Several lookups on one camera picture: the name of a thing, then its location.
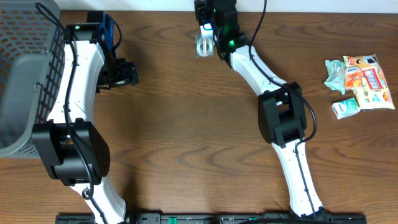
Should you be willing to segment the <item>green Kleenex tissue pack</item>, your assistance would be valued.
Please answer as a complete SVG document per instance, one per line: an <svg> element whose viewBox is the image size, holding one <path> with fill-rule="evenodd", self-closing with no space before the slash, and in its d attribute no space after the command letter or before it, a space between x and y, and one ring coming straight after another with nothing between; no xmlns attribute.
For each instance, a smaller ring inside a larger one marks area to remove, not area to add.
<svg viewBox="0 0 398 224"><path fill-rule="evenodd" d="M360 112L359 105L355 98L335 102L331 105L331 108L337 119L347 118Z"/></svg>

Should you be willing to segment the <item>white blue snack bag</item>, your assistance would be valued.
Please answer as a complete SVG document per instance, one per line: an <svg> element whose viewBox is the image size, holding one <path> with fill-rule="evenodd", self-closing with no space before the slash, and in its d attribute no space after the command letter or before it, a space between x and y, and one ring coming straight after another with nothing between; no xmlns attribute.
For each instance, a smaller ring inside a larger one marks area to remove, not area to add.
<svg viewBox="0 0 398 224"><path fill-rule="evenodd" d="M346 70L360 69L362 85L353 90L360 110L395 109L387 80L376 54L344 56L343 59Z"/></svg>

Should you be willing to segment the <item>orange Kleenex tissue pack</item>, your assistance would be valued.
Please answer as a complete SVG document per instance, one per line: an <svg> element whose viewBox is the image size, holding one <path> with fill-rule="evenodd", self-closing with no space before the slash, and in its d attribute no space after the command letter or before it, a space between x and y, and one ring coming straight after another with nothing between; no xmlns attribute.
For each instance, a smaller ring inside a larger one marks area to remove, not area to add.
<svg viewBox="0 0 398 224"><path fill-rule="evenodd" d="M345 68L345 89L355 90L361 88L362 78L361 78L361 68L360 67L348 67Z"/></svg>

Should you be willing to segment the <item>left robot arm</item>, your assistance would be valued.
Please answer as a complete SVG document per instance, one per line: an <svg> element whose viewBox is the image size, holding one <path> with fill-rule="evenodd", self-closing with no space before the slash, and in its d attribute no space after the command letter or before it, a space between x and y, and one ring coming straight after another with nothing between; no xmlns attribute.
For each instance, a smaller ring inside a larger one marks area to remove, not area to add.
<svg viewBox="0 0 398 224"><path fill-rule="evenodd" d="M77 192L89 214L57 215L57 223L134 223L135 216L109 178L110 151L95 128L94 100L101 90L137 85L136 66L117 58L113 40L119 25L104 11L90 11L84 23L63 26L43 5L37 9L61 29L65 65L47 120L35 124L32 139L48 175Z"/></svg>

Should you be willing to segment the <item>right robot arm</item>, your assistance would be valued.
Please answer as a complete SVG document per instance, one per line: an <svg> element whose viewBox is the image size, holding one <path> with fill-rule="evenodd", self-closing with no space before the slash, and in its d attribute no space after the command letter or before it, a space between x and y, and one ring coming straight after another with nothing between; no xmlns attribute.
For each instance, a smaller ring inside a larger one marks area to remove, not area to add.
<svg viewBox="0 0 398 224"><path fill-rule="evenodd" d="M314 188L305 155L306 113L313 110L298 83L279 78L260 58L253 37L240 30L236 1L194 2L195 17L207 44L198 44L202 56L213 45L221 60L240 74L257 95L258 126L277 153L287 182L290 209L298 218L319 218L323 208Z"/></svg>

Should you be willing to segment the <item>teal wet wipes pack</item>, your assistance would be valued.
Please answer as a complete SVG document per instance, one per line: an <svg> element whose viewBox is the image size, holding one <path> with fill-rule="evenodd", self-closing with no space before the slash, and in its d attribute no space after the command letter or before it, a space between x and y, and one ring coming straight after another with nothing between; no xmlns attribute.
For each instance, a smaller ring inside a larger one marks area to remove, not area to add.
<svg viewBox="0 0 398 224"><path fill-rule="evenodd" d="M345 94L345 63L339 60L325 60L328 78L324 81L325 86L333 91Z"/></svg>

